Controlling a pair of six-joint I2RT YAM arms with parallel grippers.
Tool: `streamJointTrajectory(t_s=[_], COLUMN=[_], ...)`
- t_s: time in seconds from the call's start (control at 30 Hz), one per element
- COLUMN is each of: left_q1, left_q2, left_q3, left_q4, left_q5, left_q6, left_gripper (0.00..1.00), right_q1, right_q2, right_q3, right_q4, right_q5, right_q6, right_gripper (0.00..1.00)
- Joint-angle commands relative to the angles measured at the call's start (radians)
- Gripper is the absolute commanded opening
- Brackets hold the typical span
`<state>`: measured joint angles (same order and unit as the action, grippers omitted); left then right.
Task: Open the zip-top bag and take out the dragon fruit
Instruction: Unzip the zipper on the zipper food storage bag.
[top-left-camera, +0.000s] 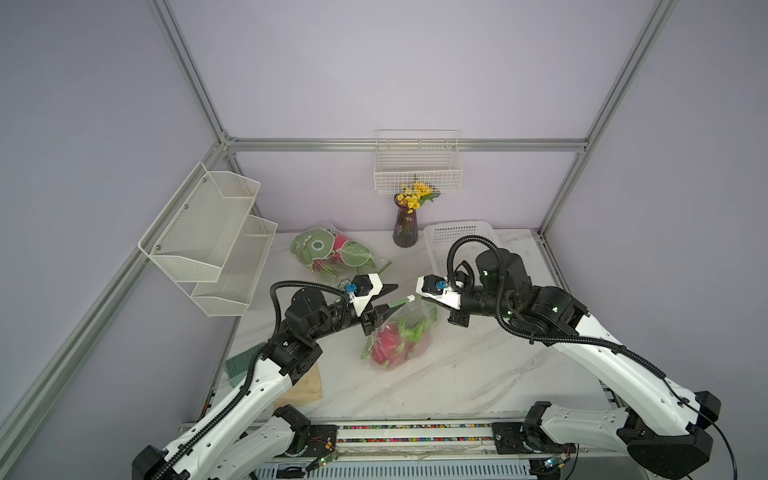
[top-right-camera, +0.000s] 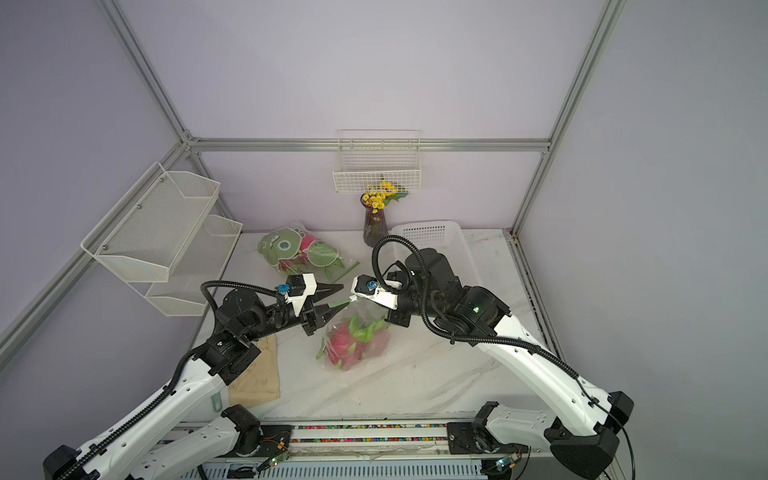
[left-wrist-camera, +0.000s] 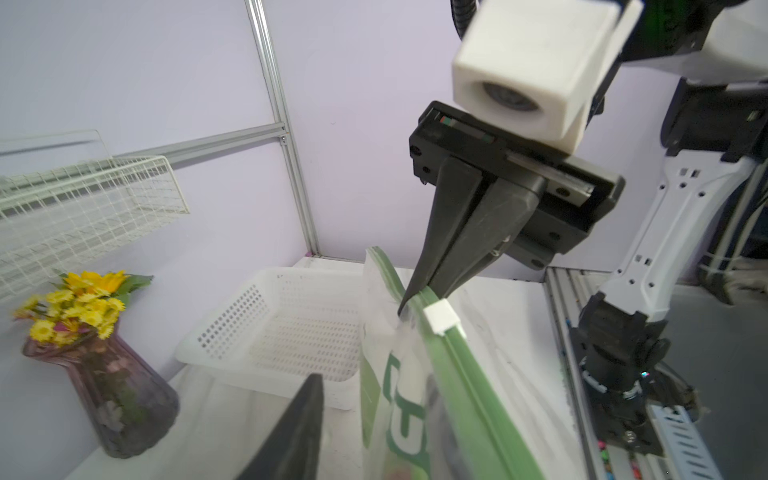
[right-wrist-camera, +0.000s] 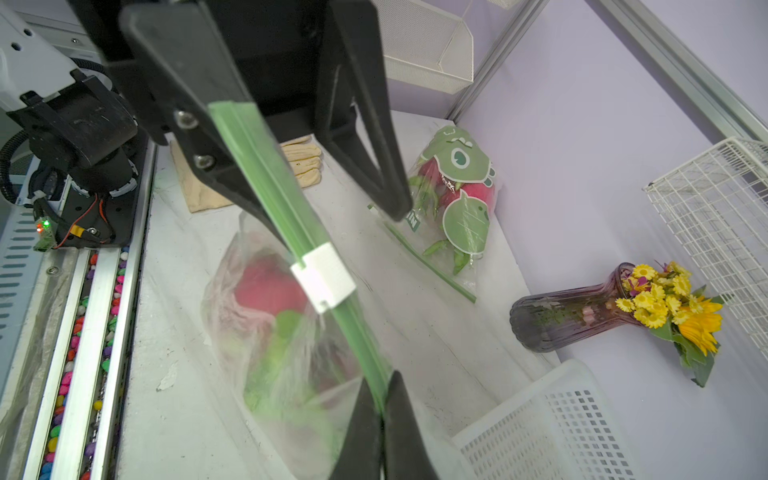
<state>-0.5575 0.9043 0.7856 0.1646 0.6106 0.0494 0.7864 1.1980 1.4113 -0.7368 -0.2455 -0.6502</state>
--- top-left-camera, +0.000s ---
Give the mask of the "pink dragon fruit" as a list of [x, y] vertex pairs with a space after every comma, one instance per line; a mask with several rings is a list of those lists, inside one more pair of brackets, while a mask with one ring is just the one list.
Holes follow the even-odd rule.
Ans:
[[368, 338], [360, 358], [379, 369], [395, 369], [426, 352], [436, 323], [435, 310], [390, 319]]

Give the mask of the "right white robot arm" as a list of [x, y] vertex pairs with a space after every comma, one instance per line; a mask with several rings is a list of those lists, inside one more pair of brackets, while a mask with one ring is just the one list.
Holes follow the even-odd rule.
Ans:
[[447, 254], [447, 274], [418, 279], [416, 293], [449, 312], [453, 325], [474, 316], [530, 344], [552, 347], [616, 393], [623, 406], [574, 410], [537, 401], [515, 434], [496, 427], [499, 450], [558, 452], [576, 445], [628, 455], [664, 479], [686, 479], [709, 462], [720, 400], [673, 382], [643, 356], [620, 343], [566, 290], [537, 286], [522, 258], [490, 239], [467, 235]]

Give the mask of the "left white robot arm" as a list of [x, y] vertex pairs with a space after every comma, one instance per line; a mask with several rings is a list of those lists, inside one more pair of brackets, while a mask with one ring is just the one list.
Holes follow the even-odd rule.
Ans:
[[270, 288], [271, 337], [250, 358], [245, 377], [192, 428], [163, 448], [145, 447], [132, 462], [135, 479], [243, 479], [284, 453], [309, 443], [310, 420], [286, 405], [255, 433], [252, 423], [309, 372], [322, 354], [319, 340], [354, 326], [371, 334], [396, 312], [378, 298], [397, 290], [377, 274], [359, 275], [343, 289], [284, 280]]

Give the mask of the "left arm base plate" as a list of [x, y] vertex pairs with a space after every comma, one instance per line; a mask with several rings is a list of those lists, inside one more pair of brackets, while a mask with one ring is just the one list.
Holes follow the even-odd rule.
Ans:
[[284, 456], [320, 457], [336, 449], [337, 437], [337, 425], [311, 425], [307, 429], [294, 434], [294, 438], [288, 449], [284, 452]]

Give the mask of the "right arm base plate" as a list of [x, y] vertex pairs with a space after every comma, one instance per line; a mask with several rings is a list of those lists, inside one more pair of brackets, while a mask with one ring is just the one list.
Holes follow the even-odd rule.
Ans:
[[527, 427], [523, 422], [494, 422], [491, 429], [496, 452], [500, 455], [572, 453], [576, 449], [575, 444], [556, 443], [540, 427]]

